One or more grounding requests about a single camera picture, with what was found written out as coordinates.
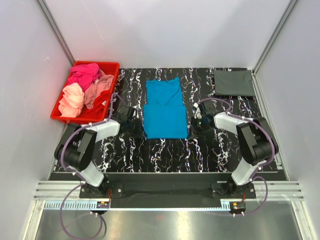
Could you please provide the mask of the blue t shirt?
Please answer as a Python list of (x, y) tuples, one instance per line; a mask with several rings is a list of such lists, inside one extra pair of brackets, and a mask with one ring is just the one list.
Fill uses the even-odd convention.
[(146, 82), (143, 128), (148, 139), (187, 138), (187, 109), (178, 77)]

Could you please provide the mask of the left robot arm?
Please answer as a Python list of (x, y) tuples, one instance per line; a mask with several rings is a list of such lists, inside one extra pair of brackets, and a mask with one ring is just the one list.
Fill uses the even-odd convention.
[(132, 138), (145, 138), (147, 135), (138, 112), (137, 106), (125, 105), (100, 122), (87, 125), (70, 123), (54, 151), (54, 158), (65, 170), (90, 185), (90, 192), (95, 197), (103, 198), (108, 193), (108, 179), (92, 161), (95, 145), (123, 133)]

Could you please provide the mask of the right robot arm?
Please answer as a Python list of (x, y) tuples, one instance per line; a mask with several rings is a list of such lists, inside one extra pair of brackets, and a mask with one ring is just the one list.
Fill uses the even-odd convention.
[(212, 191), (220, 196), (239, 198), (254, 180), (259, 169), (270, 164), (279, 152), (279, 145), (264, 117), (247, 118), (226, 111), (218, 111), (212, 98), (200, 100), (193, 105), (195, 114), (191, 118), (188, 138), (203, 136), (211, 129), (220, 129), (237, 136), (241, 160), (231, 176), (220, 189)]

